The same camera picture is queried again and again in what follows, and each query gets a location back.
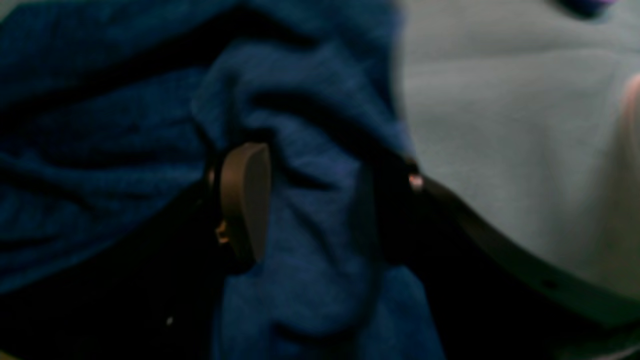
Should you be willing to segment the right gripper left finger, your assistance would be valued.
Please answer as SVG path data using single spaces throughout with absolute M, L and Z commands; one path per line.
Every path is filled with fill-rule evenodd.
M 222 269 L 239 275 L 263 261 L 272 193 L 267 143 L 246 142 L 215 155 L 205 169 L 205 230 Z

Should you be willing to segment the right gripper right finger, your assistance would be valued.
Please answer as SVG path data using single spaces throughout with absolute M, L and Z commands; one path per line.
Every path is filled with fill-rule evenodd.
M 449 360 L 637 360 L 639 302 L 538 259 L 450 189 L 380 166 L 380 236 L 426 291 Z

